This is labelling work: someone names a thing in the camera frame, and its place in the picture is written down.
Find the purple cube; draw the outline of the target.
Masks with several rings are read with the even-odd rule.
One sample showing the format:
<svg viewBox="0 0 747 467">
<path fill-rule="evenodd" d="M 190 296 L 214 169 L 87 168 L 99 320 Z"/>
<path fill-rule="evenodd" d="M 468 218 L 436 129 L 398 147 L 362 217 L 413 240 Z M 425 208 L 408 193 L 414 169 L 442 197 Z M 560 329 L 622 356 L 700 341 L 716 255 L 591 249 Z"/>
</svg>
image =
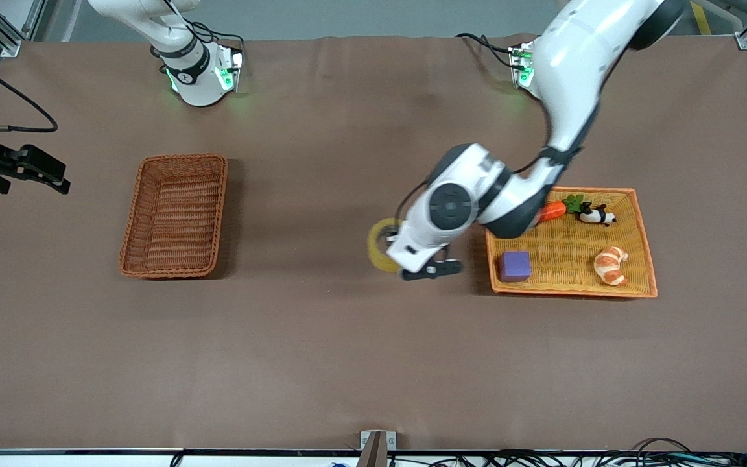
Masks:
<svg viewBox="0 0 747 467">
<path fill-rule="evenodd" d="M 498 260 L 498 278 L 501 283 L 521 283 L 532 275 L 530 252 L 502 252 Z"/>
</svg>

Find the black white panda toy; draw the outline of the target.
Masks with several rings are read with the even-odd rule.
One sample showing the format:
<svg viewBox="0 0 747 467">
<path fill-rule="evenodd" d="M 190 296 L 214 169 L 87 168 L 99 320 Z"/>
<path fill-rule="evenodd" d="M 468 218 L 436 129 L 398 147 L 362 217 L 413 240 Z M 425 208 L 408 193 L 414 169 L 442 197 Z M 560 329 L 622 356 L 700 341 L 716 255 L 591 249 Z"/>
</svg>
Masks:
<svg viewBox="0 0 747 467">
<path fill-rule="evenodd" d="M 611 226 L 618 222 L 614 213 L 607 210 L 607 204 L 599 204 L 593 207 L 590 201 L 581 204 L 578 218 L 586 224 L 603 224 L 605 226 Z"/>
</svg>

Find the orange wicker basket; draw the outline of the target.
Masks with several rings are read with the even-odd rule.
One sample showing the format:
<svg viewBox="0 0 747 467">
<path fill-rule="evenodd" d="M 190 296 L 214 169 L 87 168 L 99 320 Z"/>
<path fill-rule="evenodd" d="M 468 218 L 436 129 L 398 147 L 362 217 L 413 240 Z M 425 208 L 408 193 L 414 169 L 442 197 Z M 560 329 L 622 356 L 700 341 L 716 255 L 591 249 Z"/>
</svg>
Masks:
<svg viewBox="0 0 747 467">
<path fill-rule="evenodd" d="M 583 196 L 592 207 L 605 204 L 617 222 L 610 227 L 586 224 L 566 213 L 527 231 L 517 239 L 499 239 L 485 231 L 490 287 L 500 294 L 594 296 L 594 298 L 655 298 L 658 295 L 651 250 L 645 225 L 632 188 L 556 187 L 549 202 Z M 626 284 L 605 284 L 594 271 L 594 257 L 608 247 L 628 254 L 621 263 Z M 531 276 L 521 283 L 500 279 L 501 255 L 506 251 L 528 252 Z"/>
</svg>

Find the brown wicker basket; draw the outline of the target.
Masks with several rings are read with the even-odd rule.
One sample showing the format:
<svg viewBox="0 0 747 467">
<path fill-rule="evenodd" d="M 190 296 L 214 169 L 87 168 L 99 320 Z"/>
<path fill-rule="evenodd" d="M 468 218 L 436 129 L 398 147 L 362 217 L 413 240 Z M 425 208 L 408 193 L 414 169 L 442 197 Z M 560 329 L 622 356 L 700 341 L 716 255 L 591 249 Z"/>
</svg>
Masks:
<svg viewBox="0 0 747 467">
<path fill-rule="evenodd" d="M 145 158 L 137 169 L 119 272 L 128 278 L 202 278 L 217 266 L 228 183 L 220 154 Z"/>
</svg>

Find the brown table cover mat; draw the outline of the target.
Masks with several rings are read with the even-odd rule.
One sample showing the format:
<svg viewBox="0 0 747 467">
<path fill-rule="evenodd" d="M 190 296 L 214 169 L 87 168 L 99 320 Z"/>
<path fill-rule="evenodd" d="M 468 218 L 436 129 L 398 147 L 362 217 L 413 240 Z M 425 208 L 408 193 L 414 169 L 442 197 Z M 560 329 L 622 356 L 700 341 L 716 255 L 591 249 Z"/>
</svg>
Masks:
<svg viewBox="0 0 747 467">
<path fill-rule="evenodd" d="M 241 92 L 172 94 L 142 43 L 29 43 L 0 76 L 59 122 L 6 134 L 66 164 L 68 195 L 0 195 L 0 448 L 628 449 L 651 437 L 747 451 L 747 51 L 667 36 L 626 54 L 564 186 L 637 191 L 651 300 L 492 293 L 480 230 L 464 272 L 401 281 L 371 225 L 446 150 L 516 169 L 535 101 L 452 38 L 247 45 Z M 220 154 L 207 277 L 119 272 L 151 156 Z"/>
</svg>

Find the orange toy carrot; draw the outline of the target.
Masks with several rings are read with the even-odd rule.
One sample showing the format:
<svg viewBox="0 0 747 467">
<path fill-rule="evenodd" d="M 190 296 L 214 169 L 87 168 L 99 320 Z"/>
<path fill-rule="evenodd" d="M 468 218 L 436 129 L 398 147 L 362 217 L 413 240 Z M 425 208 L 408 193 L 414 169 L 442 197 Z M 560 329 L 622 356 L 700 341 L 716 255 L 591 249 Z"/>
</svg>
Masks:
<svg viewBox="0 0 747 467">
<path fill-rule="evenodd" d="M 581 212 L 583 203 L 584 195 L 581 194 L 571 194 L 564 199 L 549 202 L 539 211 L 537 223 L 555 221 L 564 215 L 576 215 Z"/>
</svg>

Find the clear yellowish tape roll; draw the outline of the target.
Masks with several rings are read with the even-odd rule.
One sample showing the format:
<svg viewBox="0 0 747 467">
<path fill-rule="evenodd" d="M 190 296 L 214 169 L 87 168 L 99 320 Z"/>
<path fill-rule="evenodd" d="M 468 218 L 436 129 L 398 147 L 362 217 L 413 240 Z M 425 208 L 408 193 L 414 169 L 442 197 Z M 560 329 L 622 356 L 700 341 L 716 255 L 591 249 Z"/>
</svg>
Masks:
<svg viewBox="0 0 747 467">
<path fill-rule="evenodd" d="M 386 273 L 398 273 L 400 266 L 386 254 L 388 249 L 388 238 L 398 232 L 401 221 L 395 218 L 385 218 L 376 222 L 368 230 L 366 239 L 366 252 L 368 260 L 374 266 Z"/>
</svg>

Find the metal mount bracket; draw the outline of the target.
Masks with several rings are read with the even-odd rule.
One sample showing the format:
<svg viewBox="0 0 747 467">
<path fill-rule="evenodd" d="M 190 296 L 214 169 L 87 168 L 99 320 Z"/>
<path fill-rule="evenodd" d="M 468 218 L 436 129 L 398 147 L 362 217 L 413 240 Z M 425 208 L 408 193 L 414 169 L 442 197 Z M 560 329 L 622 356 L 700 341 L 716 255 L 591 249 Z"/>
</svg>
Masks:
<svg viewBox="0 0 747 467">
<path fill-rule="evenodd" d="M 361 454 L 355 467 L 393 467 L 390 452 L 395 449 L 396 431 L 361 431 Z"/>
</svg>

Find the toy croissant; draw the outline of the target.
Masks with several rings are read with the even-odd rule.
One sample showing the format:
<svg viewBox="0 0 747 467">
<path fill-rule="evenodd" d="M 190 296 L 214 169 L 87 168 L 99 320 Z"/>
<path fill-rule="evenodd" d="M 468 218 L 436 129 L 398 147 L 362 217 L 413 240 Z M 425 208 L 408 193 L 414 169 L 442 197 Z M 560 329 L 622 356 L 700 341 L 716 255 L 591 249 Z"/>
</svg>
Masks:
<svg viewBox="0 0 747 467">
<path fill-rule="evenodd" d="M 594 257 L 593 268 L 603 283 L 620 287 L 626 285 L 626 276 L 621 269 L 629 254 L 619 247 L 608 247 Z"/>
</svg>

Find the white table edge rail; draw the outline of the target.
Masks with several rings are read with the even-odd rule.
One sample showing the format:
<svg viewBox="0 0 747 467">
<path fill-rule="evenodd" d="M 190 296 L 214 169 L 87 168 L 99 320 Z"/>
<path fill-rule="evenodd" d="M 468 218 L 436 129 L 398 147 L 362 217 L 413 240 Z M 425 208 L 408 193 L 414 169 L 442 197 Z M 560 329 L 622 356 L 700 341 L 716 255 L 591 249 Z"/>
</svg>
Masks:
<svg viewBox="0 0 747 467">
<path fill-rule="evenodd" d="M 0 467 L 355 467 L 359 450 L 1 449 Z M 747 453 L 675 450 L 396 450 L 393 467 L 747 467 Z"/>
</svg>

